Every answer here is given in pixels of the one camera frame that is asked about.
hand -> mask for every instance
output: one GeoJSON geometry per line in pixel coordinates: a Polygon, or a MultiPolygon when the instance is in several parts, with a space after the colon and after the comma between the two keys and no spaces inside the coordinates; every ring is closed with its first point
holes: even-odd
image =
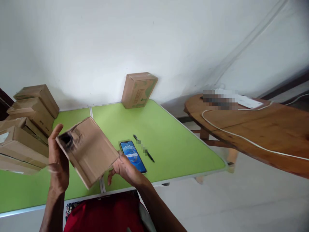
{"type": "Polygon", "coordinates": [[[118,151],[119,158],[113,163],[113,169],[108,174],[108,185],[112,183],[112,177],[115,174],[119,174],[133,187],[139,187],[140,185],[150,183],[149,180],[137,170],[137,168],[131,164],[129,159],[123,155],[121,151],[118,151]]]}
{"type": "Polygon", "coordinates": [[[56,137],[62,130],[63,125],[58,124],[48,138],[49,146],[49,171],[51,173],[51,186],[56,194],[64,193],[69,186],[69,160],[56,142],[56,137]]]}

red shirt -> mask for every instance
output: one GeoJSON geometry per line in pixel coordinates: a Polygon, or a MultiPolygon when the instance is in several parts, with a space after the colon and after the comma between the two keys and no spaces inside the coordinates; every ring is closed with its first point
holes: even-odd
{"type": "Polygon", "coordinates": [[[139,200],[120,193],[87,200],[72,210],[64,232],[75,231],[146,231],[138,210],[139,200]]]}

person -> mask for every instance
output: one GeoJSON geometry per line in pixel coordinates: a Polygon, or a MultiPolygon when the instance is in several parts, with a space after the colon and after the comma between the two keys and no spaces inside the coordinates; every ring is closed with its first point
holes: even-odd
{"type": "MultiPolygon", "coordinates": [[[[51,181],[40,231],[62,231],[64,194],[69,186],[69,161],[55,140],[62,128],[58,124],[48,138],[51,181]]],[[[137,189],[148,212],[137,198],[125,193],[86,200],[72,210],[64,231],[186,231],[150,181],[119,154],[109,171],[108,185],[115,174],[120,175],[137,189]]]]}

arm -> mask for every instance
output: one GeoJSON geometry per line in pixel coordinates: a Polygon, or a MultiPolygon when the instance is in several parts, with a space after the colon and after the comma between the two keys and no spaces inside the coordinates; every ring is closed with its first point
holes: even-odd
{"type": "Polygon", "coordinates": [[[186,232],[185,228],[159,197],[150,181],[130,163],[126,156],[122,155],[121,152],[119,153],[120,157],[113,163],[114,169],[109,172],[108,185],[111,184],[112,176],[119,174],[138,190],[158,232],[186,232]]]}
{"type": "Polygon", "coordinates": [[[55,140],[62,128],[58,124],[48,138],[51,184],[40,232],[62,231],[64,193],[69,185],[69,161],[55,140]]]}

white cable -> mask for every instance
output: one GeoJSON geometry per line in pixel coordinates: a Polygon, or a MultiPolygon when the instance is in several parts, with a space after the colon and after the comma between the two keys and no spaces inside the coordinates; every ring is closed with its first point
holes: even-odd
{"type": "Polygon", "coordinates": [[[300,99],[301,97],[306,96],[306,95],[309,95],[309,93],[304,94],[304,95],[301,95],[301,96],[299,96],[298,98],[296,98],[294,101],[292,101],[292,102],[290,102],[290,103],[288,103],[288,104],[285,104],[285,105],[292,104],[292,103],[294,103],[295,101],[297,101],[298,99],[300,99]]]}
{"type": "Polygon", "coordinates": [[[203,119],[205,119],[206,122],[208,122],[210,125],[212,125],[213,127],[217,128],[217,129],[219,129],[219,130],[221,130],[221,131],[224,131],[224,132],[229,133],[229,134],[231,134],[231,135],[235,135],[235,136],[237,136],[237,137],[240,137],[240,138],[242,138],[242,139],[248,141],[249,143],[253,144],[254,146],[257,146],[258,148],[261,148],[261,149],[263,149],[263,150],[266,150],[266,151],[269,151],[269,152],[272,152],[272,153],[276,153],[276,154],[279,154],[279,155],[290,156],[290,157],[299,158],[299,159],[303,159],[303,160],[308,160],[308,161],[309,161],[309,159],[307,159],[307,158],[303,158],[303,157],[299,157],[299,156],[293,156],[293,155],[288,155],[288,154],[285,154],[285,153],[281,153],[281,152],[277,152],[277,151],[268,150],[268,149],[266,149],[266,148],[261,147],[260,145],[258,145],[258,144],[256,144],[256,143],[250,141],[249,139],[247,139],[247,138],[245,138],[245,137],[243,137],[243,136],[234,134],[234,133],[232,133],[232,132],[225,131],[225,130],[223,130],[223,129],[217,127],[217,126],[215,126],[214,124],[212,124],[210,121],[208,121],[208,120],[204,117],[204,113],[205,113],[206,111],[208,111],[208,110],[205,110],[205,111],[203,111],[203,113],[202,113],[203,119]]]}

